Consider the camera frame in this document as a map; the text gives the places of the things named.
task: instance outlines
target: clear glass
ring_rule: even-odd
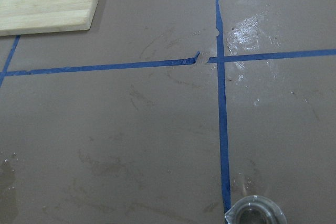
[[[248,196],[237,203],[225,214],[228,224],[287,224],[281,209],[263,196]]]

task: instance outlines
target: blue painter's tape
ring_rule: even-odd
[[[223,62],[217,64],[218,75],[218,105],[219,105],[219,140],[220,140],[220,171],[222,177],[222,196],[224,210],[227,212],[231,208],[230,192],[230,172],[229,172],[229,151],[227,134],[227,111],[225,93],[225,66],[224,66],[224,41],[223,41],[223,20],[220,14],[219,0],[216,0],[216,28],[219,32],[217,36],[217,57]]]
[[[315,51],[297,51],[297,52],[276,52],[276,53],[270,53],[270,54],[229,56],[225,58],[212,57],[209,59],[208,63],[291,59],[291,58],[304,58],[304,57],[330,56],[330,55],[336,55],[336,49],[315,50]]]
[[[7,70],[9,68],[9,64],[11,64],[10,62],[13,58],[13,55],[15,53],[17,44],[19,43],[19,40],[20,40],[20,35],[17,35],[14,39],[11,51],[9,52],[9,55],[8,55],[7,60],[5,62],[5,66],[2,70],[2,72],[0,73],[0,87],[2,86],[2,83],[4,82],[5,77],[7,76]]]
[[[223,20],[220,11],[221,7],[219,5],[219,0],[216,0],[216,28],[218,30],[217,57],[222,59],[224,57],[224,42],[223,42]]]
[[[200,52],[188,59],[182,60],[162,60],[136,63],[122,63],[111,65],[95,65],[83,67],[64,67],[64,68],[49,68],[49,69],[35,69],[29,71],[11,71],[5,73],[5,76],[28,76],[34,74],[52,74],[52,73],[69,73],[69,72],[84,72],[84,71],[99,71],[112,69],[131,69],[131,68],[152,68],[152,67],[167,67],[167,66],[183,66],[195,64]]]

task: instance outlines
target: stain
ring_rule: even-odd
[[[134,162],[122,163],[119,157],[110,157],[112,159],[110,162],[101,162],[92,159],[89,154],[84,155],[80,150],[78,150],[78,157],[82,163],[88,164],[88,169],[95,176],[123,176],[124,179],[136,183],[139,190],[145,188],[142,182],[144,175],[136,170]]]
[[[166,31],[164,31],[163,33],[161,33],[159,36],[157,36],[156,38],[154,38],[147,46],[145,46],[145,48],[141,51],[139,58],[141,59],[143,57],[143,55],[145,54],[145,52],[152,46],[154,45],[157,41],[162,40],[161,42],[166,42],[168,40],[168,38],[173,34],[175,28],[172,27]]]
[[[177,214],[174,211],[164,210],[161,208],[151,207],[147,206],[142,203],[134,202],[130,205],[129,209],[126,211],[125,215],[128,216],[130,212],[135,212],[137,208],[145,209],[147,211],[153,212],[155,214],[165,216],[170,218],[171,220],[175,220],[181,223],[187,223],[187,224],[198,224],[197,221],[194,221],[192,219],[185,218],[179,214]]]
[[[15,172],[7,159],[0,169],[0,223],[11,224],[18,215],[16,189],[13,187]]]
[[[215,210],[216,207],[218,207],[219,203],[211,203],[209,206],[205,207],[203,209],[203,213],[209,213],[209,212],[213,212]]]
[[[196,85],[194,83],[178,80],[177,78],[175,78],[175,77],[172,76],[172,70],[171,69],[167,70],[166,76],[169,79],[171,79],[174,83],[177,83],[177,84],[180,84],[180,85],[190,86],[193,89],[199,89],[199,88],[202,87],[201,85]]]
[[[148,107],[152,107],[152,106],[155,105],[154,102],[152,102],[151,100],[149,100],[148,98],[146,98],[143,94],[141,94],[138,90],[136,90],[135,87],[134,87],[134,85],[131,85],[130,96],[133,97],[133,98],[135,98],[138,101],[143,102]]]

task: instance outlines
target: smudge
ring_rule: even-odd
[[[135,170],[134,162],[122,163],[119,157],[110,157],[112,161],[101,162],[92,159],[89,154],[82,154],[80,150],[78,151],[78,156],[82,163],[88,164],[88,168],[95,176],[113,175],[115,177],[119,177],[123,175],[124,179],[135,182],[138,185],[139,190],[143,190],[145,188],[145,185],[142,182],[143,174]]]

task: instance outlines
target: cutting board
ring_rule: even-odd
[[[0,0],[0,36],[90,29],[98,0]]]

